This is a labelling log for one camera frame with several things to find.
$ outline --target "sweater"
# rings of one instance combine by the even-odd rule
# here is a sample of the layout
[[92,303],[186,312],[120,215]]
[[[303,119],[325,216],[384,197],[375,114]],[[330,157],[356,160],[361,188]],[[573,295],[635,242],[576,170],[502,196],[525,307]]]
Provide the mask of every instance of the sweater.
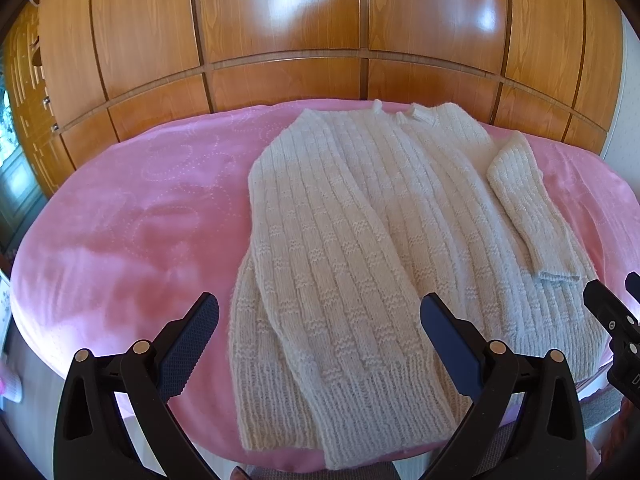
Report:
[[243,446],[322,449],[328,468],[448,439],[469,407],[420,298],[515,352],[596,371],[595,279],[526,141],[500,150],[454,104],[305,110],[249,175],[250,246],[229,357]]

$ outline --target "mattress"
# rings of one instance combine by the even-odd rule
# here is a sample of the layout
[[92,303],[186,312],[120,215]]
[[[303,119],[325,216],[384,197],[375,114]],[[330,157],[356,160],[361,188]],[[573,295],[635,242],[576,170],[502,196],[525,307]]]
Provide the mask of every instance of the mattress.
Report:
[[[212,292],[220,323],[182,395],[170,400],[177,420],[194,442],[229,460],[295,472],[323,468],[319,450],[242,448],[226,350],[228,307],[251,231],[247,176],[254,160],[304,108],[370,106],[308,100],[175,121],[89,161],[46,205],[18,251],[11,300],[27,343],[64,377],[79,348],[123,352],[182,317],[202,291]],[[384,105],[388,112],[406,107]],[[510,135],[486,129],[498,142]],[[549,196],[599,278],[638,316],[624,289],[626,274],[640,267],[633,192],[593,153],[527,139]],[[594,358],[605,365],[611,355]],[[126,396],[118,402],[131,412]]]

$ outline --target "pink bedsheet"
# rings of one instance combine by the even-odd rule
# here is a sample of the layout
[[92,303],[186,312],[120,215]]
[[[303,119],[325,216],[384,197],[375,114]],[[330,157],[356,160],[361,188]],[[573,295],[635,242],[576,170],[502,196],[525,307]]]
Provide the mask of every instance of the pink bedsheet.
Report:
[[[228,306],[248,247],[247,176],[254,160],[304,108],[370,105],[258,106],[165,124],[111,146],[69,178],[22,242],[12,307],[27,343],[65,376],[79,348],[123,352],[182,317],[203,290],[212,292],[220,324],[183,394],[170,401],[178,421],[192,440],[230,460],[297,472],[322,468],[317,450],[242,449],[226,354]],[[385,104],[390,112],[405,108]],[[624,290],[626,274],[640,268],[640,206],[629,186],[591,153],[529,141],[551,199],[587,247],[598,276],[637,313]]]

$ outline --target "wooden headboard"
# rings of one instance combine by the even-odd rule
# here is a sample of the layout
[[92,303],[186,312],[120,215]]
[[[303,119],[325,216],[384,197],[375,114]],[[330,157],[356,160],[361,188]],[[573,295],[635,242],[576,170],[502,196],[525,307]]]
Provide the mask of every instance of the wooden headboard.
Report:
[[51,195],[156,124],[302,98],[454,101],[599,153],[622,17],[614,0],[40,0],[4,57],[18,135]]

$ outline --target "wall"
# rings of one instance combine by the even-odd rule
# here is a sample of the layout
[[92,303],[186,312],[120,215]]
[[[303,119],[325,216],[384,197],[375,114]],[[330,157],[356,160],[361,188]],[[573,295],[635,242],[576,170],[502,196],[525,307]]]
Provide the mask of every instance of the wall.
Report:
[[71,171],[156,124],[315,97],[454,101],[599,153],[622,66],[613,0],[41,0],[39,13],[55,117],[42,138]]
[[640,198],[640,39],[628,19],[623,17],[623,22],[624,57],[619,109],[602,155]]

